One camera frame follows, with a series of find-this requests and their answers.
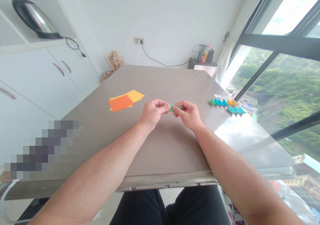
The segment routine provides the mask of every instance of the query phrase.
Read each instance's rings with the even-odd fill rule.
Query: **power outlet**
[[[135,44],[139,44],[140,43],[139,40],[142,40],[142,44],[144,44],[144,38],[135,38],[135,37],[133,37],[133,42]]]

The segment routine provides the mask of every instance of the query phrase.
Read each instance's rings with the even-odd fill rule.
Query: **electric kettle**
[[[12,0],[12,6],[22,21],[34,32],[38,38],[61,39],[61,35],[54,28],[49,18],[42,10],[29,0]]]

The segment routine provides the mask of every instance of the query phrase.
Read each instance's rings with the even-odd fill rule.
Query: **orange bottle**
[[[201,59],[201,63],[202,64],[204,64],[206,62],[207,55],[208,55],[208,53],[203,53],[203,56],[202,56],[202,59]]]

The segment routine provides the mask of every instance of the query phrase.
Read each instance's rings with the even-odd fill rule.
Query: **drawer handle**
[[[62,76],[64,76],[64,72],[62,71],[62,69],[61,69],[58,65],[56,65],[55,63],[53,63],[53,65],[54,65],[55,67],[57,67],[57,69],[60,71],[60,73],[62,74]]]
[[[67,65],[67,63],[64,62],[63,60],[61,60],[61,62],[67,67],[67,69],[69,70],[69,73],[71,73],[71,69],[70,69],[70,67]]]
[[[6,95],[10,96],[13,100],[16,99],[16,97],[15,97],[12,93],[10,93],[9,91],[7,91],[7,90],[5,90],[5,89],[3,89],[3,88],[1,88],[1,87],[0,87],[0,90],[1,90],[2,92],[4,92]]]

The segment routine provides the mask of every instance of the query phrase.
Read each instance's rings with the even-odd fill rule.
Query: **white curtain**
[[[218,83],[221,84],[222,78],[226,72],[231,52],[236,45],[245,25],[247,24],[250,16],[252,15],[253,11],[257,7],[260,0],[245,0],[244,4],[242,5],[242,8],[237,16],[237,19],[230,30],[230,36],[227,38],[224,48],[222,51],[222,54],[219,58],[218,64],[213,78]]]

